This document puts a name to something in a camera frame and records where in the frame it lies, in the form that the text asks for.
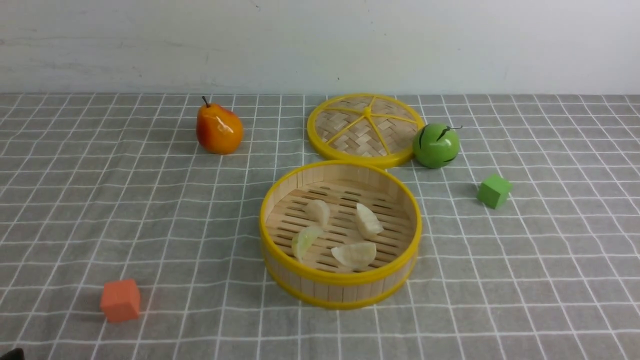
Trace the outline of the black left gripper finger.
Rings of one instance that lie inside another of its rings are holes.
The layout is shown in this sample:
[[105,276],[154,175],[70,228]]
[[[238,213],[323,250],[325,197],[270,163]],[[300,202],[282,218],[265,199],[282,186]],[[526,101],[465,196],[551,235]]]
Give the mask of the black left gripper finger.
[[22,348],[14,348],[2,354],[0,360],[25,360],[25,353]]

